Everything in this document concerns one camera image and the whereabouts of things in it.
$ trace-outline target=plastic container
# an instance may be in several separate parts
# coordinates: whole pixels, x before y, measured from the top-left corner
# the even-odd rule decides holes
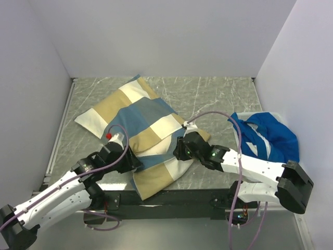
[[[257,114],[257,113],[264,113],[264,112],[241,112],[241,113],[237,113],[237,116],[238,116],[239,119],[246,121],[250,116],[252,116],[254,114]],[[269,113],[271,113],[271,115],[274,116],[274,118],[277,121],[286,125],[286,123],[284,122],[284,120],[282,119],[282,117],[279,113],[276,113],[276,112],[269,112]],[[238,146],[238,135],[237,135],[237,132],[236,132],[235,129],[234,129],[234,135],[235,135],[236,143],[237,143],[237,146]]]

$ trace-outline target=folded fabric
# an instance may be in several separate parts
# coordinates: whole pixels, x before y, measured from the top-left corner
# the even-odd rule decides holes
[[[139,75],[75,119],[104,143],[112,125],[126,129],[130,147],[143,163],[131,180],[142,199],[177,180],[193,162],[178,161],[172,154],[177,137],[185,133],[184,121]],[[123,133],[119,127],[111,129],[111,134],[118,132]],[[198,132],[209,139],[206,132]]]
[[[296,135],[277,121],[271,113],[259,112],[246,121],[238,119],[236,113],[233,113],[231,117],[235,119],[241,130],[243,154],[276,163],[286,163],[288,160],[299,162]]]

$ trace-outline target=marble tabletop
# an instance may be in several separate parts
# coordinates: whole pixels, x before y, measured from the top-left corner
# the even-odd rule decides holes
[[[56,182],[79,159],[100,150],[101,141],[74,122],[87,111],[126,83],[131,77],[79,78],[63,123],[57,154],[54,156],[50,184]],[[152,89],[185,120],[203,111],[233,112],[262,111],[251,78],[226,77],[144,77]],[[236,149],[232,124],[227,118],[211,114],[196,121],[198,127],[212,135],[210,144]],[[99,182],[104,190],[132,190],[131,173],[106,174]],[[229,188],[238,175],[212,171],[194,162],[188,171],[167,190]]]

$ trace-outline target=metal frame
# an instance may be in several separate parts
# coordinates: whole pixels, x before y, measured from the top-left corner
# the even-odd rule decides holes
[[[67,98],[67,101],[66,101],[66,105],[65,105],[65,109],[64,109],[64,112],[63,112],[63,115],[62,115],[60,127],[59,127],[59,130],[58,130],[58,134],[57,134],[55,144],[54,144],[54,147],[53,147],[53,150],[52,150],[52,153],[51,153],[51,156],[50,156],[50,160],[49,160],[49,163],[48,163],[48,166],[47,166],[47,170],[46,170],[46,174],[45,174],[45,178],[44,178],[44,182],[43,182],[44,187],[48,186],[48,183],[49,183],[49,180],[50,180],[50,176],[51,176],[53,166],[54,166],[54,162],[55,162],[55,156],[58,152],[59,142],[60,142],[60,138],[61,138],[62,131],[63,131],[63,124],[65,122],[65,118],[66,118],[67,113],[68,113],[68,107],[71,103],[73,89],[74,89],[77,81],[78,81],[77,78],[73,79],[71,89],[70,89],[70,92],[69,92],[69,95],[68,95],[68,98]],[[145,205],[145,204],[142,204],[142,205],[138,204],[137,205],[137,207],[140,207],[140,206],[141,207],[146,207],[146,209],[147,208],[149,209],[149,205]],[[281,205],[278,205],[278,204],[269,203],[268,204],[268,210],[270,210],[270,211],[282,211],[282,210],[285,210],[285,208],[283,208]],[[300,235],[301,235],[301,239],[302,239],[302,242],[303,242],[303,245],[304,245],[304,249],[305,250],[314,250],[315,248],[314,248],[314,245],[313,245],[308,227],[306,225],[304,216],[303,215],[297,215],[297,214],[295,214],[294,216],[295,216],[296,223],[297,223]]]

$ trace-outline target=blue cloth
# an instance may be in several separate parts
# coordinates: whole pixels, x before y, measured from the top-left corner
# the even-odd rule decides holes
[[[287,163],[288,160],[299,162],[299,148],[296,135],[277,121],[269,112],[256,113],[246,121],[238,119],[236,113],[233,113],[231,117],[235,119],[241,130],[241,150],[243,154],[275,163]],[[256,129],[257,133],[269,141],[271,146],[269,157],[267,157],[264,140],[249,126],[250,123],[256,124],[258,126]],[[250,149],[247,142],[257,146],[258,156]]]

